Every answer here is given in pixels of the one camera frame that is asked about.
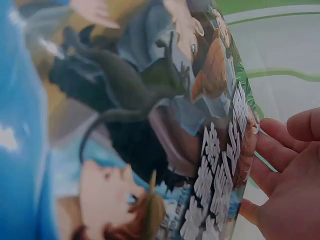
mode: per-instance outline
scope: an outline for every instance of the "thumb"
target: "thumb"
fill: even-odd
[[[243,199],[239,214],[247,219],[250,223],[255,226],[258,226],[258,215],[259,215],[259,206],[253,202]]]
[[[297,140],[320,141],[320,107],[290,117],[286,128],[289,134]]]

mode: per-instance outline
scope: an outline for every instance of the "finger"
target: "finger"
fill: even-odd
[[[250,177],[270,197],[279,182],[280,174],[272,171],[263,161],[254,156],[251,166]]]
[[[256,151],[280,173],[298,155],[296,151],[283,146],[262,132],[258,134]]]
[[[287,126],[280,121],[272,118],[265,118],[261,120],[260,127],[270,137],[297,153],[301,153],[308,146],[308,143],[292,137],[288,133]]]
[[[259,206],[252,203],[247,199],[243,199],[239,210],[245,219],[247,219],[253,225],[258,225]]]
[[[320,141],[320,107],[290,117],[286,127],[289,134],[297,140]]]

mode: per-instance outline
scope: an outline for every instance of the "anime poster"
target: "anime poster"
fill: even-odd
[[[215,2],[16,3],[48,98],[58,238],[230,239],[259,118]]]

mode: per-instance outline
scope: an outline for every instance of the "human hand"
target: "human hand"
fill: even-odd
[[[320,239],[320,108],[291,117],[287,124],[263,119],[251,177],[269,197],[262,206],[244,199],[240,214],[267,240]]]
[[[107,0],[70,0],[70,7],[95,24],[112,29],[120,28],[120,25],[109,17]]]

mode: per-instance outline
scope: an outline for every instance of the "cat tail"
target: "cat tail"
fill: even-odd
[[[71,26],[67,26],[63,30],[64,42],[74,48],[75,52],[87,59],[94,58],[96,56],[95,49],[87,47],[80,41],[80,36]]]
[[[110,109],[102,113],[97,119],[93,121],[93,123],[88,127],[83,135],[79,148],[80,163],[83,164],[84,162],[84,150],[86,143],[88,142],[93,131],[96,130],[98,126],[110,122],[137,122],[142,121],[146,117],[147,116],[141,111],[125,110],[121,108]]]

